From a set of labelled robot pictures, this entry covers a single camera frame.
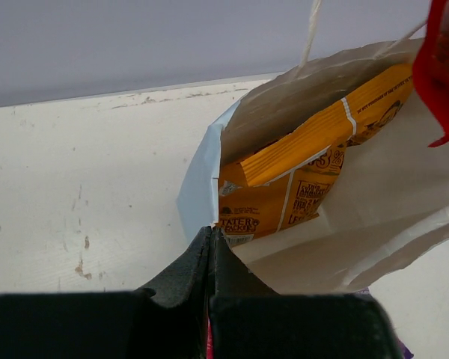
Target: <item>white wall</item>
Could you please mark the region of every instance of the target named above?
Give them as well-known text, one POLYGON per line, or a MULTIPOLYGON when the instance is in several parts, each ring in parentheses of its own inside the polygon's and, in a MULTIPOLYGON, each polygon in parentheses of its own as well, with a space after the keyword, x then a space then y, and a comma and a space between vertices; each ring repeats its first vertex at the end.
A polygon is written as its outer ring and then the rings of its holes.
MULTIPOLYGON (((287 70, 312 0, 1 0, 0 106, 287 70)), ((311 57, 399 37, 427 0, 324 0, 311 57)))

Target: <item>red object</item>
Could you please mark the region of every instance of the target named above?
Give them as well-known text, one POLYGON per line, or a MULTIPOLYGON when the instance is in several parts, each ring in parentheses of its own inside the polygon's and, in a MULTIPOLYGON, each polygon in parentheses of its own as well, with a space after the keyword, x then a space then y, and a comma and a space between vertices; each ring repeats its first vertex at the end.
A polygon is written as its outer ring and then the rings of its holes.
POLYGON ((211 336, 211 325, 209 320, 207 335, 207 359, 213 359, 213 337, 211 336))
POLYGON ((426 38, 412 72, 416 91, 445 132, 430 147, 445 144, 449 142, 449 0, 433 0, 426 38))

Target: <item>paper bag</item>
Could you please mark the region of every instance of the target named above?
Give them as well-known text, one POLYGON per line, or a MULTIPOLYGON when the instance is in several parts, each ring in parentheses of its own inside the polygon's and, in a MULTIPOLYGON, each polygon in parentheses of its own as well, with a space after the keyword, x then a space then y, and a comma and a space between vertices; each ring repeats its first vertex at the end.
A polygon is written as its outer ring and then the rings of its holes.
MULTIPOLYGON (((375 43, 308 62, 254 89, 207 130, 183 181, 186 236, 219 218, 219 168, 293 131, 393 64, 420 40, 375 43)), ((449 145, 416 96, 375 138, 350 148, 319 218, 236 248, 279 292, 352 292, 449 238, 449 145)))

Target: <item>bag handle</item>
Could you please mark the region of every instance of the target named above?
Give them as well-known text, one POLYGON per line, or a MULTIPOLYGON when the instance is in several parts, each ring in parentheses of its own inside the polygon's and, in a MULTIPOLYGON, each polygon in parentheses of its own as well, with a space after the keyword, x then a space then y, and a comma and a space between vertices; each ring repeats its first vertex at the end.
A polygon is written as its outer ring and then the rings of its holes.
MULTIPOLYGON (((309 15, 309 25, 308 25, 308 39, 306 40, 305 49, 302 52, 301 63, 298 66, 298 70, 296 71, 296 77, 301 72, 302 68, 306 65, 309 58, 309 53, 311 51, 311 46, 313 44, 314 37, 316 36, 317 29, 317 19, 320 13, 321 4, 323 0, 313 0, 313 4, 311 5, 311 14, 309 15)), ((398 46, 403 41, 408 40, 412 35, 421 30, 427 24, 427 18, 423 21, 419 22, 416 26, 414 26, 410 31, 405 33, 400 39, 395 40, 388 46, 385 46, 380 51, 378 51, 373 58, 377 59, 384 55, 386 55, 389 51, 391 51, 395 46, 398 46)))

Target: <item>table surface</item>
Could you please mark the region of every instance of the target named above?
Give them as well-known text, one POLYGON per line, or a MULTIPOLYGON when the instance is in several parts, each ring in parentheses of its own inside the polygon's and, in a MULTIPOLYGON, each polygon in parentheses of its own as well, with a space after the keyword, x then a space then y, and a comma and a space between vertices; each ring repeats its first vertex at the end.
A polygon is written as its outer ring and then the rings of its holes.
MULTIPOLYGON (((0 108, 0 292, 158 274, 188 245, 174 201, 207 126, 264 82, 0 108)), ((370 290, 416 358, 449 358, 449 241, 370 290)))

